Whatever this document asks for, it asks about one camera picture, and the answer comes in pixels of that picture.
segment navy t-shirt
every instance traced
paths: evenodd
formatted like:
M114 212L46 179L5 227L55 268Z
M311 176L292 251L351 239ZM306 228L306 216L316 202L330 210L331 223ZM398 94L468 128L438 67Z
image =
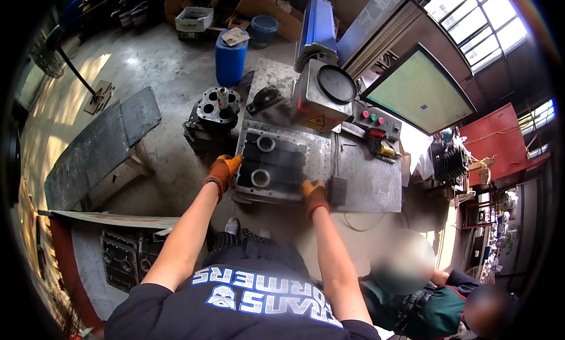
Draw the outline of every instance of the navy t-shirt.
M289 269L276 276L213 265L175 293L145 283L106 322L106 339L375 339L359 320L339 322L324 294Z

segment red cabinet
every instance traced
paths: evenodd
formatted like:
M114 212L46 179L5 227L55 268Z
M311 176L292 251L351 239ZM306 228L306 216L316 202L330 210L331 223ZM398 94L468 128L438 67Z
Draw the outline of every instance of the red cabinet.
M526 145L512 103L462 127L460 132L462 137L467 137L463 144L477 160L496 155L496 161L491 166L491 181L498 188L520 182L527 168L549 158L549 153L546 153L535 160L528 160ZM471 186L480 183L479 174L480 169L471 171Z

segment computer monitor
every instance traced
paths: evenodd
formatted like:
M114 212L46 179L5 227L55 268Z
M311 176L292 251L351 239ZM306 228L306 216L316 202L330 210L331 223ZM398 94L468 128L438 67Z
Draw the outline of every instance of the computer monitor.
M476 112L457 81L420 43L360 98L433 135Z

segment sneaker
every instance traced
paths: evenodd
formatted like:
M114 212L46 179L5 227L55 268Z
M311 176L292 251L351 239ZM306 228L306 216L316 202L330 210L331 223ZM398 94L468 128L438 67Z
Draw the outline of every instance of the sneaker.
M225 231L237 237L237 230L240 228L240 221L237 217L230 217L228 223L225 224Z

